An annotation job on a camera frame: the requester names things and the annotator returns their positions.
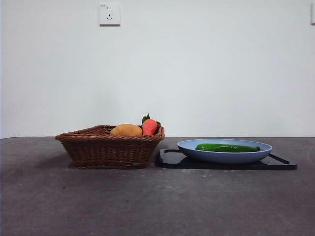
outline outlet plate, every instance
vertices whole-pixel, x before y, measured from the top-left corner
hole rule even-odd
[[[100,4],[98,8],[98,23],[100,26],[120,26],[120,4]]]

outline black tray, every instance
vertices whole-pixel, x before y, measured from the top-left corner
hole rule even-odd
[[[161,149],[158,154],[161,167],[171,169],[210,170],[296,170],[297,164],[273,154],[261,161],[248,164],[217,164],[186,157],[179,149]]]

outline green vegetable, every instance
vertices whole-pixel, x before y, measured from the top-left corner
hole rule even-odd
[[[219,151],[219,152],[253,152],[259,151],[258,146],[244,146],[244,145],[233,145],[233,144],[199,144],[196,150],[201,151]]]

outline electrical outlet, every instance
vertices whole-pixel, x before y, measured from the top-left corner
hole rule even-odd
[[[120,26],[120,4],[101,4],[98,8],[100,26]]]

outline basket rim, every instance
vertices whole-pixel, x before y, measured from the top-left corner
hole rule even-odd
[[[160,141],[165,137],[164,127],[159,126],[157,133],[153,135],[139,135],[139,136],[116,136],[110,134],[82,134],[82,132],[87,132],[97,128],[114,128],[116,125],[96,125],[86,129],[80,129],[72,132],[61,133],[55,137],[56,140],[61,142],[64,141]]]

